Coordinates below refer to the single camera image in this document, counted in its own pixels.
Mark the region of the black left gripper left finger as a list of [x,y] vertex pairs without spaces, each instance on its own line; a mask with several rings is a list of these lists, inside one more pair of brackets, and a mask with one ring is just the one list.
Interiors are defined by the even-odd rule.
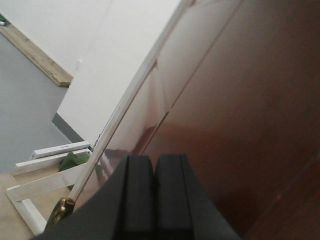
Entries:
[[153,169],[148,156],[125,156],[80,208],[37,240],[154,239]]

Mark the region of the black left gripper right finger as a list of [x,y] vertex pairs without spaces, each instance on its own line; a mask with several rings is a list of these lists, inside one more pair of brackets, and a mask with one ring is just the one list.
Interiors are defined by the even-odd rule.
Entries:
[[163,154],[155,167],[159,240],[238,240],[185,154]]

